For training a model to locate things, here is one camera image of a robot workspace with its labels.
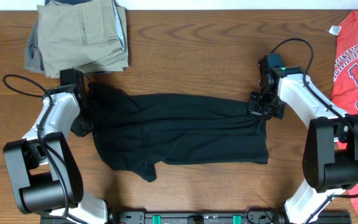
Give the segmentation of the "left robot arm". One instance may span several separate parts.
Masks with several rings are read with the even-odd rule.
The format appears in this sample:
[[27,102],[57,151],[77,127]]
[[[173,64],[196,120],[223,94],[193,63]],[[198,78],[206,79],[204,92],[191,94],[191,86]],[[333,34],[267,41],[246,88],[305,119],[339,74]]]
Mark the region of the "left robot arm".
[[34,125],[4,146],[3,156],[18,209],[41,223],[108,223],[104,200],[84,190],[67,137],[81,111],[74,85],[50,89]]

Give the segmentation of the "black t-shirt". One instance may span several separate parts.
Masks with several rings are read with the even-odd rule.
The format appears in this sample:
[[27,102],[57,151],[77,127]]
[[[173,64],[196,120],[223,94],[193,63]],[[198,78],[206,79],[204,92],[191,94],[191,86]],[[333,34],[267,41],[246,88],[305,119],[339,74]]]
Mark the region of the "black t-shirt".
[[131,171],[147,182],[155,165],[251,162],[266,164],[266,122],[243,101],[181,94],[128,95],[92,83],[88,103],[93,139],[112,170]]

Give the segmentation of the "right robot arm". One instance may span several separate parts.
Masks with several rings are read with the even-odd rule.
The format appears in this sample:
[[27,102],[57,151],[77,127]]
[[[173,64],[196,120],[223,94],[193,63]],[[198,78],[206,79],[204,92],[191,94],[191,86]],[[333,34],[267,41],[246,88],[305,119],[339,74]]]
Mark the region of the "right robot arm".
[[[283,205],[280,223],[311,223],[335,198],[358,184],[358,115],[338,108],[300,67],[260,68],[261,91],[250,97],[249,111],[282,118],[289,106],[308,130],[302,159],[304,180]],[[358,193],[350,198],[358,198]]]

